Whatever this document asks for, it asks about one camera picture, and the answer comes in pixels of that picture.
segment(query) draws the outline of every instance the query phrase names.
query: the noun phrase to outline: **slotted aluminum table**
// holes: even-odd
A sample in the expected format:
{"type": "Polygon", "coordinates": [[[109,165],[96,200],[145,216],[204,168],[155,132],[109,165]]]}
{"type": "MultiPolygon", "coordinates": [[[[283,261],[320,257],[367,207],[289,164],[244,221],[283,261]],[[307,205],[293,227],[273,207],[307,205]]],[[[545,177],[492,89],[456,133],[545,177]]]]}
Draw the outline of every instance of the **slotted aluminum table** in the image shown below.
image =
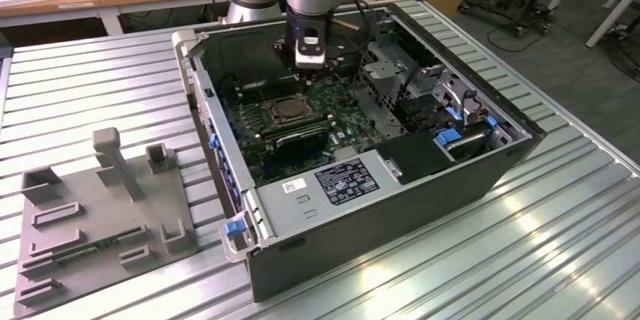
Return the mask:
{"type": "Polygon", "coordinates": [[[424,2],[397,5],[549,135],[485,197],[269,301],[224,257],[223,218],[171,52],[176,29],[17,49],[1,63],[0,320],[12,318],[19,173],[97,165],[87,134],[116,126],[125,157],[177,159],[195,256],[39,319],[613,319],[640,313],[639,167],[424,2]]]}

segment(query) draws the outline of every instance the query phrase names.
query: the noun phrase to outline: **gray carpet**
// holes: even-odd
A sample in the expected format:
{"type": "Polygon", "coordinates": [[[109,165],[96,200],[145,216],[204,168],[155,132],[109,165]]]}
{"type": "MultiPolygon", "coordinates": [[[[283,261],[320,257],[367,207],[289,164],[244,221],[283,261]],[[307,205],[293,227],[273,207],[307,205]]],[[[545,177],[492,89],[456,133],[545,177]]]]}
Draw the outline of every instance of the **gray carpet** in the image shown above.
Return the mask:
{"type": "MultiPolygon", "coordinates": [[[[523,52],[497,49],[487,33],[507,20],[473,9],[457,14],[455,22],[505,60],[516,71],[587,123],[587,125],[640,163],[640,83],[611,64],[609,41],[589,49],[584,46],[605,19],[607,0],[564,0],[553,12],[555,24],[547,36],[523,52]]],[[[639,12],[628,9],[621,22],[639,12]]],[[[540,35],[531,32],[517,39],[507,30],[496,31],[492,40],[507,49],[523,48],[540,35]]],[[[629,48],[640,61],[640,52],[629,48]]]]}

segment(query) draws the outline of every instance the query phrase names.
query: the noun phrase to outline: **white label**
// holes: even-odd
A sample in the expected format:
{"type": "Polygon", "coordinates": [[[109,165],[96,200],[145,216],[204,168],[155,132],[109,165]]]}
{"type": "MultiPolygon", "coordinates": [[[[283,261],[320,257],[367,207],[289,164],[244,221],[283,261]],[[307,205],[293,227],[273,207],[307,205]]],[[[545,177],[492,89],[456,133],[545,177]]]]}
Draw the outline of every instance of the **white label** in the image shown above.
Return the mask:
{"type": "Polygon", "coordinates": [[[57,6],[59,9],[71,9],[73,7],[93,7],[93,3],[72,3],[72,4],[60,4],[57,6]]]}
{"type": "Polygon", "coordinates": [[[315,45],[319,43],[319,39],[316,37],[304,37],[304,42],[307,44],[315,45]]]}
{"type": "Polygon", "coordinates": [[[284,192],[288,194],[296,190],[304,189],[307,187],[307,183],[304,182],[304,179],[300,178],[293,181],[289,181],[288,183],[284,183],[281,187],[284,189],[284,192]]]}

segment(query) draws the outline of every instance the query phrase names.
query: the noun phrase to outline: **open computer tower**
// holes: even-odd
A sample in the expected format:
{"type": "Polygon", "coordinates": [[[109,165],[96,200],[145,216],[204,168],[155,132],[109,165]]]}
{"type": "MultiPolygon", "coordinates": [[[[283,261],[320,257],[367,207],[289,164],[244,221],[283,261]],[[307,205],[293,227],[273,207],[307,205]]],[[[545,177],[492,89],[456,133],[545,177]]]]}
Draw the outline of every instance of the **open computer tower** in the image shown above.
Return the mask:
{"type": "Polygon", "coordinates": [[[335,18],[367,19],[372,41],[359,49],[355,30],[333,25],[340,60],[313,82],[273,49],[284,19],[196,31],[221,242],[256,301],[480,199],[545,135],[395,4],[361,15],[335,18]]]}

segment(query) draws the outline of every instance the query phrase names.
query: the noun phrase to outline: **blue latch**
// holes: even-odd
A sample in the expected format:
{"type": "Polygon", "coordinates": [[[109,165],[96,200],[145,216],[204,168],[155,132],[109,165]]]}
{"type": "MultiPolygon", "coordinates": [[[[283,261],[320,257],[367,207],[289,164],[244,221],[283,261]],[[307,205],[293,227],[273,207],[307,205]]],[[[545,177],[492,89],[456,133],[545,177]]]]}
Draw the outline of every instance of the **blue latch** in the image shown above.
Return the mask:
{"type": "Polygon", "coordinates": [[[463,117],[460,116],[460,114],[456,113],[456,111],[453,110],[453,108],[452,108],[451,106],[448,106],[448,107],[444,108],[444,109],[445,109],[445,111],[449,112],[449,114],[452,114],[452,116],[456,118],[456,120],[460,121],[460,120],[463,119],[463,117]]]}
{"type": "Polygon", "coordinates": [[[441,131],[436,136],[437,142],[440,143],[441,146],[449,144],[451,142],[455,142],[461,138],[463,136],[460,135],[456,129],[447,129],[441,131]]]}
{"type": "Polygon", "coordinates": [[[244,225],[244,221],[241,220],[224,224],[224,233],[228,238],[240,235],[245,230],[247,225],[244,225]]]}
{"type": "Polygon", "coordinates": [[[499,125],[499,121],[493,118],[493,116],[487,116],[487,123],[491,126],[491,129],[495,129],[499,125]]]}
{"type": "Polygon", "coordinates": [[[216,149],[216,143],[219,140],[216,139],[216,134],[211,134],[209,136],[209,149],[213,150],[216,149]]]}

